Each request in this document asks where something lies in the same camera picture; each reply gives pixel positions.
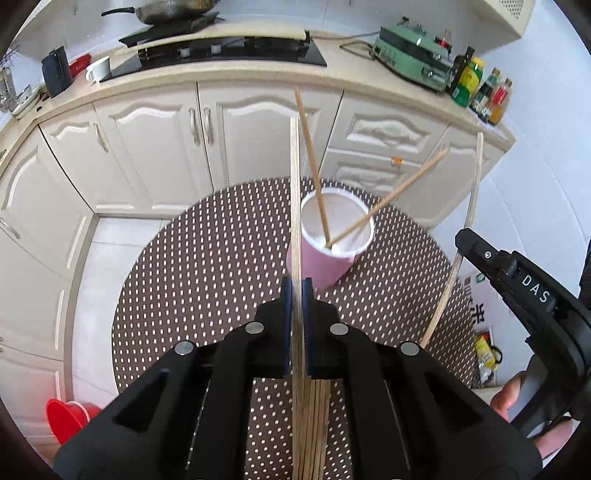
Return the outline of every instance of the frying pan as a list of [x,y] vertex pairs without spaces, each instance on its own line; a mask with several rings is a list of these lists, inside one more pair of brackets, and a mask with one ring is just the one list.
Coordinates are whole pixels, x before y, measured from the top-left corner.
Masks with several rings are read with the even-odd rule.
[[158,25],[174,20],[194,20],[211,10],[219,0],[166,0],[145,7],[114,8],[100,14],[101,17],[116,13],[135,14],[146,25]]

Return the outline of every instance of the round table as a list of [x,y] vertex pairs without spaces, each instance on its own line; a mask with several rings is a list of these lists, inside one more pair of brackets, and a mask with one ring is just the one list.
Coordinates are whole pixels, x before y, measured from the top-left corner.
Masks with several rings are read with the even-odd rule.
[[[371,194],[334,181],[368,206]],[[302,195],[312,191],[302,181]],[[393,207],[375,217],[365,254],[318,298],[334,304],[344,323],[372,340],[418,342],[426,330],[450,264],[429,234]],[[251,321],[263,302],[279,297],[290,241],[290,181],[269,179],[219,191],[164,228],[144,249],[119,297],[112,330],[119,392],[178,341],[217,342]],[[468,299],[456,284],[430,353],[465,384],[475,379]],[[291,476],[291,383],[256,379],[245,478]],[[352,475],[341,381],[330,398],[324,480]]]

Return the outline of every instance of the cabinet drawer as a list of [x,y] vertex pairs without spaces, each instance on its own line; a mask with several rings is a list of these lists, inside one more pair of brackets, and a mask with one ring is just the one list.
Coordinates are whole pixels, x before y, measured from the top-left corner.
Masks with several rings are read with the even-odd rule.
[[41,124],[57,161],[96,213],[141,210],[138,189],[113,153],[92,104]]
[[345,93],[329,147],[423,163],[446,127],[444,122],[402,106]]
[[419,169],[420,165],[407,162],[392,164],[390,158],[380,155],[329,148],[320,167],[320,176],[383,197]]
[[70,283],[1,231],[0,264],[0,346],[63,360]]
[[66,401],[64,363],[3,347],[0,397],[24,436],[50,441],[45,405],[50,398]]

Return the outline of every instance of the black kitchen appliance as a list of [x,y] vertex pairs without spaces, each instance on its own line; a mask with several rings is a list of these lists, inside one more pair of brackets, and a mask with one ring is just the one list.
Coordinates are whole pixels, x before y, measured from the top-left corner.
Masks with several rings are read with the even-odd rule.
[[61,46],[52,50],[50,54],[41,61],[43,80],[50,97],[55,97],[66,90],[73,81],[66,49]]
[[[213,12],[194,21],[155,25],[120,38],[119,41],[132,47],[162,38],[195,33],[215,23],[217,15],[217,12]],[[158,67],[208,60],[274,60],[326,67],[318,46],[306,31],[305,40],[275,37],[200,38],[148,47],[112,69],[102,81]]]

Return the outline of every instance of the metal screw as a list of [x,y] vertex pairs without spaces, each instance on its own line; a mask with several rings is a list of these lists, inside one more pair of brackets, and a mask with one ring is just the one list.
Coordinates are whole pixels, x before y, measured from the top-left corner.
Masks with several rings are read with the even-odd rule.
[[413,342],[404,342],[400,345],[400,351],[406,356],[415,356],[419,353],[418,345]]
[[349,333],[349,327],[347,327],[344,323],[333,323],[330,326],[330,333],[333,335],[347,335]]
[[251,335],[261,333],[265,329],[265,326],[261,322],[251,322],[246,324],[246,332]]
[[193,351],[193,349],[193,344],[186,340],[179,342],[174,346],[174,351],[177,353],[177,355],[188,355]]

